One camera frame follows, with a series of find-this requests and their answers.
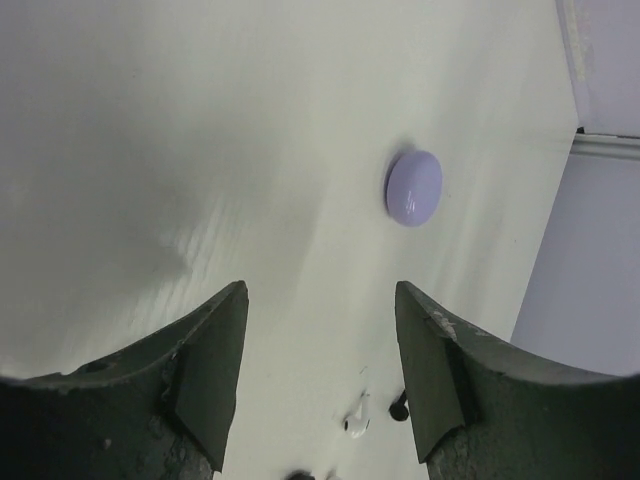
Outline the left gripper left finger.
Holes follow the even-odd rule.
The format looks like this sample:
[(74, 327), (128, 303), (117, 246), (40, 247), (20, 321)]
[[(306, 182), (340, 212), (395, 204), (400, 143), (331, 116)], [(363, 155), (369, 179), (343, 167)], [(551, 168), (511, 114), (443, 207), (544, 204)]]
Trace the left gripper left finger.
[(237, 404), (249, 310), (236, 281), (68, 375), (1, 381), (5, 479), (209, 479)]

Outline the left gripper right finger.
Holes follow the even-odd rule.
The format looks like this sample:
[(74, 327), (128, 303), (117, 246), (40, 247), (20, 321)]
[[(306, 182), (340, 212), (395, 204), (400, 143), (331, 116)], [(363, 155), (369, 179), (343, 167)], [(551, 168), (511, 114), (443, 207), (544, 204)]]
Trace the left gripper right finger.
[(639, 378), (564, 365), (469, 323), (407, 281), (397, 341), (432, 479), (635, 479)]

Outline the white earbud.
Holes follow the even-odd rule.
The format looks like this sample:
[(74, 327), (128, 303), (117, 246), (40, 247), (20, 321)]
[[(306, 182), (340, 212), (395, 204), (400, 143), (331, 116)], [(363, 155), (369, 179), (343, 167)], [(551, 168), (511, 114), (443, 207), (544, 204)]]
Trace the white earbud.
[(354, 411), (349, 413), (342, 422), (344, 432), (352, 439), (362, 437), (369, 428), (371, 421), (369, 398), (369, 393), (363, 391)]

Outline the purple earbud charging case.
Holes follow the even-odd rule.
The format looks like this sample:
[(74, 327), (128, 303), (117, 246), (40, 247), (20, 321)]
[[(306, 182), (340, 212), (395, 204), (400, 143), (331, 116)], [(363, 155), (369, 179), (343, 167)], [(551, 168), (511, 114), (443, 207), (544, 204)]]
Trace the purple earbud charging case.
[(387, 174), (387, 212), (402, 226), (422, 226), (435, 213), (442, 189), (442, 167), (432, 153), (424, 150), (402, 152)]

